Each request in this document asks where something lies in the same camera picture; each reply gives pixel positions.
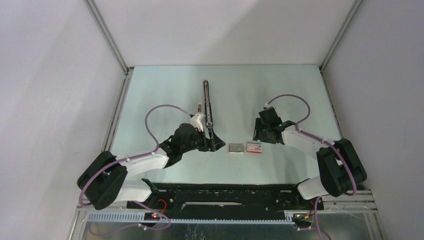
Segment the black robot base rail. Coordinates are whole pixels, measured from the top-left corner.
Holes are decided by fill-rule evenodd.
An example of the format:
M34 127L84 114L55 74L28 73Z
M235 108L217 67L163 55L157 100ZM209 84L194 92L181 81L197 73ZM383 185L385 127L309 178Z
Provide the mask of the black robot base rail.
M283 222L289 212L323 210L316 198L304 200L294 184L154 183L148 207L172 221Z

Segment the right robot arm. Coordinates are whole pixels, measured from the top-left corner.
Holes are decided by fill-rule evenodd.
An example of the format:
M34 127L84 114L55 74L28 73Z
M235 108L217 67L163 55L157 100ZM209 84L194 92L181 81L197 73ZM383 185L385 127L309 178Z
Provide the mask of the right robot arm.
M282 121L274 107L260 111L255 120L253 140L282 144L302 151L317 161L319 175L298 183L291 194L291 204L304 209L311 199L331 195L354 195L367 172L352 144L346 138L327 140L304 131L290 120Z

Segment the staple box tray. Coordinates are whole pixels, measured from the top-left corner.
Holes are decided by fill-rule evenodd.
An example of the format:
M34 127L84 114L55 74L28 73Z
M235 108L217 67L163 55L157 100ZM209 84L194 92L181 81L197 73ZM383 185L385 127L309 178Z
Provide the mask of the staple box tray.
M231 154L243 154L245 152L245 148L242 143L230 143L228 145L228 152Z

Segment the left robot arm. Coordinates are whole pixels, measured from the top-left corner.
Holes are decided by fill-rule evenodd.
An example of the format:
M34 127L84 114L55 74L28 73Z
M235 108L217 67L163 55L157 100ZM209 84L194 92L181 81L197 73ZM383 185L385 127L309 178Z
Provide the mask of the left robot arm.
M148 179L136 176L169 168L182 160L190 151L216 152L226 143L213 130L204 131L190 123L182 123L156 150L136 156L117 159L110 151L101 152L81 174L76 184L81 190L81 206L103 210L114 202L140 202L153 208L158 202L158 190Z

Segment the white red staple box sleeve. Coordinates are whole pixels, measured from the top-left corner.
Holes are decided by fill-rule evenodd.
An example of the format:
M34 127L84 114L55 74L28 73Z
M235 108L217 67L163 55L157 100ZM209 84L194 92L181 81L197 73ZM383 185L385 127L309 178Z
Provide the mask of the white red staple box sleeve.
M261 154L263 152L263 146L258 142L248 142L246 144L247 153Z

